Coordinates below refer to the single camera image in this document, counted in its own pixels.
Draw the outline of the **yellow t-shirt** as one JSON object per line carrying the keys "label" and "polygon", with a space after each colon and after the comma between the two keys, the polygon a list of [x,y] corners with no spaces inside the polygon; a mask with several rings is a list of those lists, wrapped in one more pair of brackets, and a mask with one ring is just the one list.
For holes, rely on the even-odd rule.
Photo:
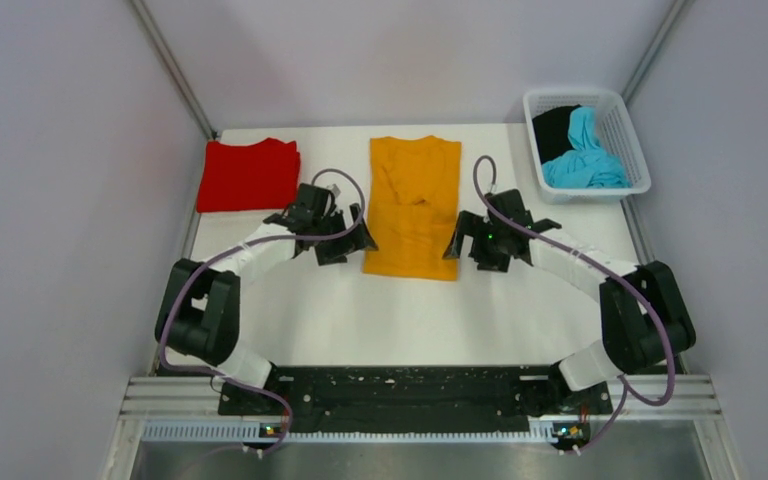
{"label": "yellow t-shirt", "polygon": [[436,136],[372,138],[367,225],[378,245],[365,274],[436,281],[458,279],[444,253],[456,226],[462,144]]}

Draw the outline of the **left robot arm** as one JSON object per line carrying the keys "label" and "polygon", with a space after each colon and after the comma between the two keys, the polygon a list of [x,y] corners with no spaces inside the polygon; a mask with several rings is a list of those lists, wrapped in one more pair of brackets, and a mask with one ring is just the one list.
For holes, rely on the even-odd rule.
{"label": "left robot arm", "polygon": [[243,401],[255,412],[274,410],[281,388],[269,379],[272,363],[240,338],[241,296],[275,267],[308,250],[321,266],[376,250],[364,221],[366,202],[341,210],[336,198],[333,187],[304,183],[291,204],[264,218],[243,241],[203,261],[178,260],[155,325],[161,349],[197,359],[199,373],[244,384]]}

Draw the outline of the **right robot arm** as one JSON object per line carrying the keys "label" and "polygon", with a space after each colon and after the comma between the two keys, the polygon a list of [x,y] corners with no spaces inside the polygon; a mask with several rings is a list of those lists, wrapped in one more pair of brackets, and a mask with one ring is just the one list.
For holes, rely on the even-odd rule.
{"label": "right robot arm", "polygon": [[512,260],[555,275],[599,306],[601,337],[552,367],[549,404],[572,412],[587,388],[666,362],[696,343],[696,332],[672,270],[663,262],[619,260],[581,242],[550,219],[534,220],[518,190],[487,194],[484,216],[459,213],[444,251],[460,257],[465,238],[478,269],[506,272]]}

